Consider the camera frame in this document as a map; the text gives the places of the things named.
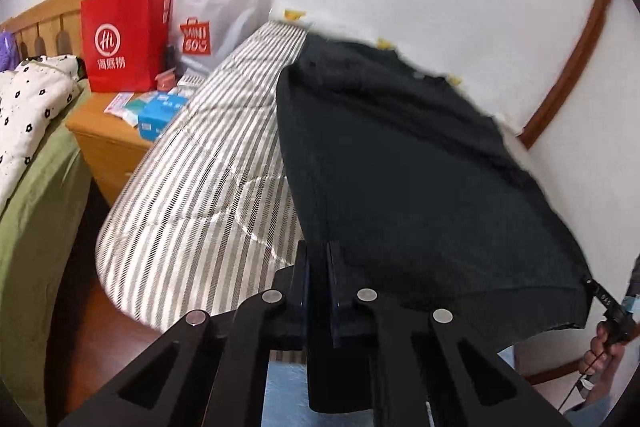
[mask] hi logo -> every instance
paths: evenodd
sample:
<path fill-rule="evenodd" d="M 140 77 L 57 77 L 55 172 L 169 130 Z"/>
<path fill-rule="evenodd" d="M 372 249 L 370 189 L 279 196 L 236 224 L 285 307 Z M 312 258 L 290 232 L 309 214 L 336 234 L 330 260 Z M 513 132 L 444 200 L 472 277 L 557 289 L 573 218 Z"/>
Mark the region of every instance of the hi logo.
<path fill-rule="evenodd" d="M 120 49 L 120 32 L 113 24 L 103 24 L 95 33 L 95 49 L 103 57 L 113 57 Z"/>
<path fill-rule="evenodd" d="M 196 18 L 188 18 L 186 24 L 180 25 L 184 35 L 182 52 L 187 55 L 210 55 L 209 21 L 198 22 Z"/>

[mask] wooden floor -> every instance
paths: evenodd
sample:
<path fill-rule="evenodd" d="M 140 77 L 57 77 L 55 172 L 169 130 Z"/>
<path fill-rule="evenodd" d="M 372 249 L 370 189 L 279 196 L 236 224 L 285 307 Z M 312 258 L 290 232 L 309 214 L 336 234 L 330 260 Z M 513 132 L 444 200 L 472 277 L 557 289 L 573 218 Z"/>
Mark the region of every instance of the wooden floor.
<path fill-rule="evenodd" d="M 47 346 L 45 394 L 51 426 L 159 336 L 120 313 L 100 286 L 94 250 L 107 212 L 107 204 L 92 185 L 58 292 Z"/>

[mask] striped fabric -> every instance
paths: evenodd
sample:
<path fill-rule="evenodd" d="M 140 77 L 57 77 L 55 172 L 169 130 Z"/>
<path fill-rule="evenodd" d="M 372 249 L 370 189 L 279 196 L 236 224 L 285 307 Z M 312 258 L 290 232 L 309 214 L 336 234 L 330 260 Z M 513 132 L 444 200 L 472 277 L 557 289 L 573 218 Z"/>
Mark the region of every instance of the striped fabric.
<path fill-rule="evenodd" d="M 268 288 L 302 232 L 276 126 L 280 70 L 305 31 L 269 22 L 228 57 L 146 154 L 102 226 L 100 282 L 130 317 L 164 331 Z"/>

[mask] white floral blanket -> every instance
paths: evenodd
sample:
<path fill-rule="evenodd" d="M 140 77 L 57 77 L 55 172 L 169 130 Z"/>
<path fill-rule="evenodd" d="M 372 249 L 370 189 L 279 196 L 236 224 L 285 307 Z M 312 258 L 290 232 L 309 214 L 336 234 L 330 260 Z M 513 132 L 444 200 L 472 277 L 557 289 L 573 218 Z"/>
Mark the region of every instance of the white floral blanket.
<path fill-rule="evenodd" d="M 49 122 L 80 94 L 73 55 L 24 60 L 0 73 L 0 214 Z"/>

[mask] black garment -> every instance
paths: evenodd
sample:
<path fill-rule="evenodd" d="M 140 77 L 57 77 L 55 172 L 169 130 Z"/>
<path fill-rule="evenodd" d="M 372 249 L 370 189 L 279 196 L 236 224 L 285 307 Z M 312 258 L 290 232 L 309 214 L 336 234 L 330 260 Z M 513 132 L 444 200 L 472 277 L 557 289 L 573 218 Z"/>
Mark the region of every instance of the black garment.
<path fill-rule="evenodd" d="M 278 81 L 280 146 L 309 251 L 337 240 L 377 291 L 463 315 L 495 349 L 583 327 L 580 247 L 443 78 L 309 35 Z"/>

